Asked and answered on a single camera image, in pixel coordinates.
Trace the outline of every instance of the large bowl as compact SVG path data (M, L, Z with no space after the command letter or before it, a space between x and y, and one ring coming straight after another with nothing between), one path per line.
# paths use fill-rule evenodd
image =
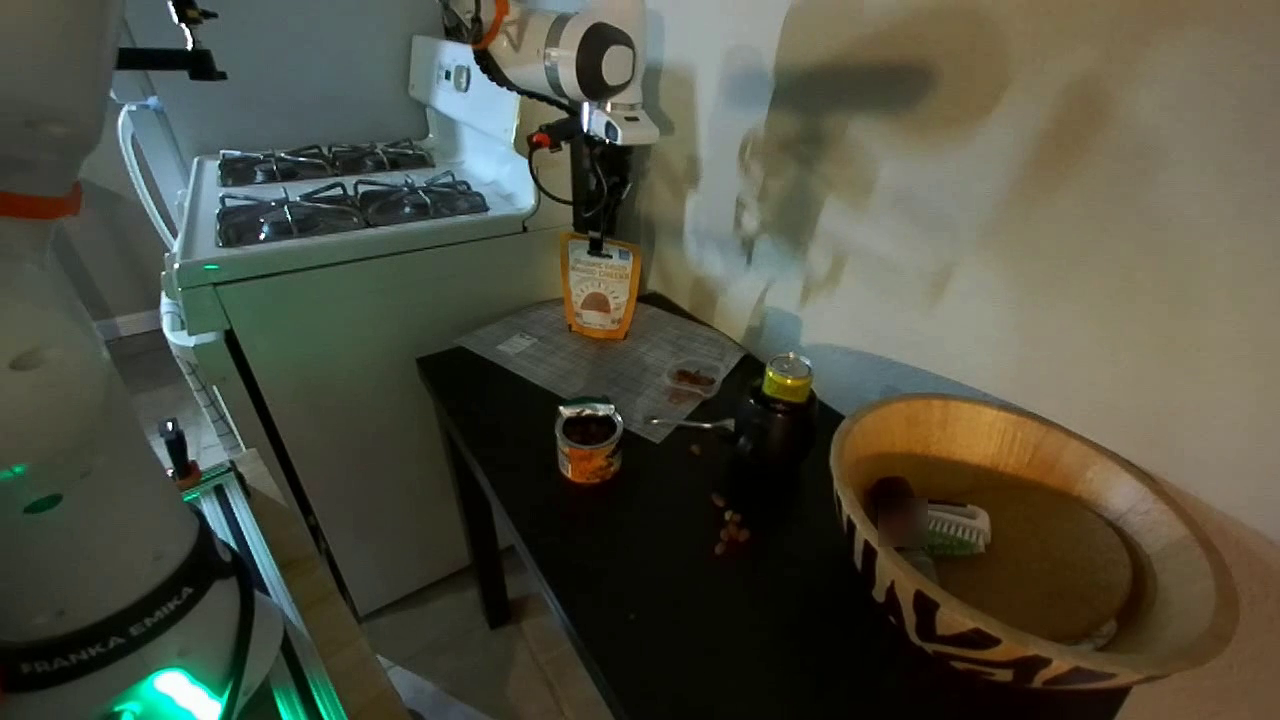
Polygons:
M980 502L990 544L912 565L867 516L883 477ZM852 565L903 636L996 684L1127 688L1213 659L1236 627L1219 557L1121 456L1028 412L903 397L833 434Z

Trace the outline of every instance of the cup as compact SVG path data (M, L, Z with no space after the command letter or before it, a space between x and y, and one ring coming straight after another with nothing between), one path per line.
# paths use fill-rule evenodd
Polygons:
M558 404L555 460L570 484L605 484L618 467L625 414L617 404Z

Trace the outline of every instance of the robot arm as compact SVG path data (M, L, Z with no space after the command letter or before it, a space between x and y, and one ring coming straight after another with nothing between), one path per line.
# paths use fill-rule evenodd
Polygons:
M589 12L449 0L449 12L497 84L570 113L601 144L656 144L640 94L645 0L601 0Z
M0 4L4 720L211 705L231 717L283 636L281 610L167 489L53 253L109 106L118 4Z
M570 226L592 241L617 230L631 187L631 149L656 144L645 113L645 0L596 0L583 12L513 6L508 0L445 0L457 40L500 86L562 106L533 135L533 152L569 144Z

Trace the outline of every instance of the stove burner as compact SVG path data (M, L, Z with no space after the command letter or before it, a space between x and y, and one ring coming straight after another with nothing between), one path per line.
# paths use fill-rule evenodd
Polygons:
M365 226L359 207L344 182L325 182L290 199L262 194L224 194L216 211L216 241L224 249L294 241L294 237L327 237Z
M224 152L220 182L288 182L288 180L325 180L325 176L365 176L397 166L432 166L432 152L416 141L387 144L303 144L290 152Z
M449 176L432 176L428 182L381 182L354 180L354 199L368 222L410 222L428 215L479 215L489 199L469 182Z
M458 176L445 173L422 182L332 180L303 194L243 194L224 192L216 241L224 249L332 237L383 222L416 222L441 215L483 215L489 199Z

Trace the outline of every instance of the white stove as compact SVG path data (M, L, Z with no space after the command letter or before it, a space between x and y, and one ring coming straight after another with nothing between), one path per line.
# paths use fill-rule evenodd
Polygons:
M469 157L441 141L390 141L383 149L397 149L390 164L372 157L374 144L227 149L190 159L167 292L182 286L171 297L190 297L247 276L508 237L523 230L536 207L523 157L513 149L479 149L474 141Z
M227 452L262 456L354 616L469 565L416 354L558 292L526 159L493 130L517 129L517 94L479 67L449 84L469 46L410 55L428 141L199 157L165 268L194 399Z

